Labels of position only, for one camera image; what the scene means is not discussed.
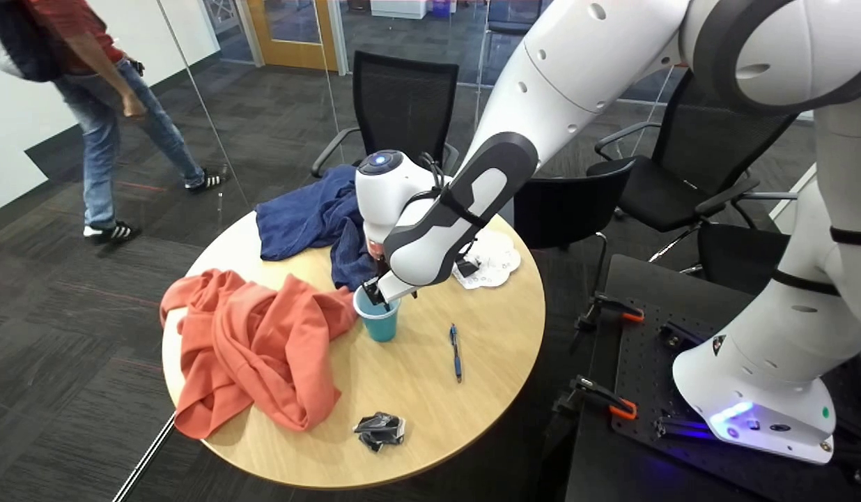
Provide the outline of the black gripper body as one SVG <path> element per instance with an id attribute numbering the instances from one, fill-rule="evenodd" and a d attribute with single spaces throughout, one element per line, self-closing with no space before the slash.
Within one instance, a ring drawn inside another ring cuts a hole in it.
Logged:
<path id="1" fill-rule="evenodd" d="M 376 282 L 387 303 L 416 293 L 416 285 L 398 278 L 394 271 L 383 273 Z"/>

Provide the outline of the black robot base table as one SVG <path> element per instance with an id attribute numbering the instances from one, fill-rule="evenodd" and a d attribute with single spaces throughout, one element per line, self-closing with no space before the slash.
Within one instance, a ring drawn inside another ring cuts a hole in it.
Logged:
<path id="1" fill-rule="evenodd" d="M 602 315 L 588 371 L 639 403 L 635 420 L 606 411 L 610 435 L 586 417 L 572 460 L 572 492 L 625 492 L 671 502 L 861 502 L 861 368 L 855 360 L 825 377 L 839 431 L 825 464 L 723 444 L 671 381 L 671 361 L 696 347 L 749 303 L 744 293 L 613 255 L 606 278 L 613 298 L 646 312 L 645 322 Z"/>

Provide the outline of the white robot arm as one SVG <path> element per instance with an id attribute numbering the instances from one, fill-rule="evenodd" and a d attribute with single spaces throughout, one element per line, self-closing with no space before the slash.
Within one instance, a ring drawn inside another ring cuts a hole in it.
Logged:
<path id="1" fill-rule="evenodd" d="M 357 169 L 365 282 L 394 303 L 453 275 L 467 244 L 625 89 L 687 67 L 742 119 L 815 116 L 816 187 L 763 290 L 671 381 L 717 441 L 825 464 L 825 372 L 861 353 L 861 0 L 552 0 L 503 67 L 453 174 L 383 149 Z"/>

